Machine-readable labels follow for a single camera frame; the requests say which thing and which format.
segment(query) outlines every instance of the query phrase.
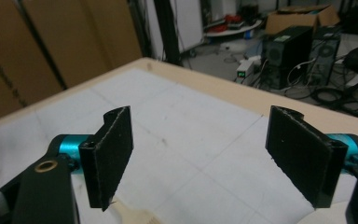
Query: black pole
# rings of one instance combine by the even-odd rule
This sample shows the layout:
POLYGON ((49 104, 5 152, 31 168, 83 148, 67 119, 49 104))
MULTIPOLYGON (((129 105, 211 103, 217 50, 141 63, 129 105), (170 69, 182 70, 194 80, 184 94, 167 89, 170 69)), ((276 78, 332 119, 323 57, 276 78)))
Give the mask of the black pole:
POLYGON ((182 65, 171 3, 169 0, 154 0, 154 3, 167 63, 182 65))

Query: red object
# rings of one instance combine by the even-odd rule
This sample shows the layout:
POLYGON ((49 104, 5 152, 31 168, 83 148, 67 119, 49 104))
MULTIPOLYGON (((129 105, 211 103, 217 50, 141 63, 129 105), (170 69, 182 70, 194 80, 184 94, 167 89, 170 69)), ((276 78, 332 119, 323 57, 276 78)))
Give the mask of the red object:
POLYGON ((227 23, 231 23, 231 22, 241 22, 241 21, 242 21, 242 17, 241 17, 241 16, 226 15, 226 16, 225 16, 225 20, 226 20, 227 23))
POLYGON ((222 24, 222 25, 217 25, 217 26, 214 26, 212 28, 210 28, 208 30, 208 33, 219 33, 219 32, 223 32, 227 30, 227 25, 226 24, 222 24))

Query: white wall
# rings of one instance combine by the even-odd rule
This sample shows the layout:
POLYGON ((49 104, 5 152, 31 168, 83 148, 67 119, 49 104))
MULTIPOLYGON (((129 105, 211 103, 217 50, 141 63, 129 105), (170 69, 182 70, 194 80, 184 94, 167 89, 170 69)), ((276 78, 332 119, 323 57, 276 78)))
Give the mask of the white wall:
POLYGON ((237 12, 238 0, 210 0, 212 20, 217 21, 227 14, 235 15, 237 12))
MULTIPOLYGON (((145 1, 154 56, 157 59, 162 59, 163 45, 154 1, 145 1)), ((171 6, 177 19, 177 28, 181 38, 179 41, 180 52, 199 45, 203 38, 200 2, 194 0, 171 0, 171 6)))

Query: blue anodized part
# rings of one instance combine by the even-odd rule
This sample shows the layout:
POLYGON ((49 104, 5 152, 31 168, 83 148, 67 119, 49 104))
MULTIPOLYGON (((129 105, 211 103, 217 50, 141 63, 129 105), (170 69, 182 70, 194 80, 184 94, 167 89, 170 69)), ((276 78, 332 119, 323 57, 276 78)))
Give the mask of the blue anodized part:
POLYGON ((76 161, 79 165, 79 169, 72 172, 74 175, 83 174, 83 168, 81 166, 79 146, 82 142, 86 141, 89 134, 68 134, 63 138, 59 153, 67 154, 72 160, 76 161))
POLYGON ((345 133, 328 133, 327 136, 331 139, 343 142, 348 146, 347 155, 345 156, 345 167, 356 166, 356 159, 358 158, 358 146, 353 139, 345 133))

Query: cable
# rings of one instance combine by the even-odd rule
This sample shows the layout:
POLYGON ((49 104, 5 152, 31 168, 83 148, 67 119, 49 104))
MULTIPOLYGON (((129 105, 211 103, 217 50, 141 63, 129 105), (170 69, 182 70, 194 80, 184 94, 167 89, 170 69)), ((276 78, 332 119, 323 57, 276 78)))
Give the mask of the cable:
POLYGON ((335 73, 337 73, 337 74, 340 74, 340 75, 344 75, 344 68, 345 68, 345 66, 342 66, 342 71, 338 71, 338 70, 336 69, 336 67, 337 67, 338 65, 341 65, 341 64, 335 63, 335 64, 333 65, 333 72, 335 72, 335 73))
POLYGON ((306 99, 306 98, 309 98, 309 97, 312 95, 313 91, 311 91, 310 88, 311 88, 311 87, 296 88, 296 89, 301 89, 301 90, 307 89, 309 93, 306 94, 305 96, 300 96, 300 97, 291 97, 291 96, 289 96, 289 95, 288 95, 288 91, 293 90, 294 88, 286 89, 286 90, 284 91, 283 95, 284 95, 285 97, 288 97, 288 98, 291 98, 291 99, 294 99, 294 100, 304 100, 304 99, 306 99))
POLYGON ((342 41, 342 42, 344 42, 344 44, 345 44, 345 46, 346 46, 346 48, 347 48, 347 51, 348 52, 351 52, 352 50, 354 50, 354 49, 357 49, 358 47, 356 47, 356 48, 354 48, 351 44, 350 44, 350 36, 348 35, 348 34, 346 34, 345 35, 346 36, 346 40, 345 41, 342 41))
POLYGON ((245 81, 245 79, 246 79, 246 78, 249 78, 251 75, 253 75, 253 73, 250 74, 250 75, 248 75, 247 77, 245 77, 245 78, 242 80, 241 84, 243 84, 243 82, 245 81))
POLYGON ((329 40, 332 40, 332 39, 334 39, 334 37, 336 36, 336 35, 341 35, 342 33, 341 33, 341 30, 340 29, 338 29, 338 30, 336 30, 334 33, 332 33, 332 34, 329 34, 329 37, 324 37, 324 39, 321 41, 321 42, 319 42, 317 45, 315 45, 315 46, 313 46, 312 47, 312 49, 311 49, 311 51, 313 51, 313 50, 315 50, 317 47, 319 47, 320 45, 325 45, 326 43, 327 43, 327 41, 329 41, 329 40))
MULTIPOLYGON (((351 52, 352 50, 353 50, 353 47, 350 46, 350 50, 348 50, 348 52, 351 52)), ((337 61, 339 61, 339 60, 341 60, 341 59, 344 59, 345 57, 347 57, 347 55, 348 55, 348 54, 344 54, 344 55, 341 55, 341 56, 337 56, 335 62, 337 62, 337 61)))
POLYGON ((298 83, 298 81, 299 81, 299 78, 297 79, 296 83, 290 82, 290 76, 292 75, 293 71, 294 71, 295 69, 300 69, 300 68, 301 68, 301 65, 303 65, 303 64, 313 63, 313 62, 316 62, 316 58, 314 58, 314 59, 312 59, 312 60, 310 60, 310 61, 307 61, 307 62, 299 63, 298 65, 294 66, 294 67, 292 68, 292 70, 290 70, 289 74, 288 74, 287 77, 286 77, 287 84, 288 84, 289 86, 294 86, 294 85, 296 85, 296 84, 298 83))
POLYGON ((336 111, 343 111, 348 114, 351 114, 355 117, 358 117, 358 99, 354 98, 352 95, 352 91, 340 91, 334 88, 321 88, 319 90, 315 90, 311 97, 316 102, 321 103, 322 105, 326 105, 329 109, 336 111), (326 97, 321 97, 322 94, 328 97, 333 97, 333 99, 326 99, 326 97), (357 108, 351 109, 346 105, 348 104, 357 104, 357 108))
POLYGON ((258 74, 259 74, 258 77, 257 77, 251 84, 249 84, 249 86, 251 86, 251 87, 256 87, 255 83, 261 79, 261 75, 262 75, 263 70, 264 70, 264 68, 265 68, 265 66, 266 66, 266 63, 267 63, 268 61, 269 61, 269 60, 266 59, 266 60, 263 62, 263 65, 261 66, 260 72, 258 72, 258 74))
POLYGON ((310 74, 309 77, 308 77, 308 81, 307 81, 307 83, 305 84, 306 87, 310 84, 310 81, 312 80, 313 74, 315 74, 313 71, 314 71, 314 69, 315 69, 315 67, 316 67, 316 62, 318 61, 318 57, 319 57, 319 55, 315 58, 315 62, 313 63, 312 68, 310 69, 310 71, 307 71, 307 73, 306 73, 306 75, 305 75, 305 78, 307 78, 307 75, 310 74))

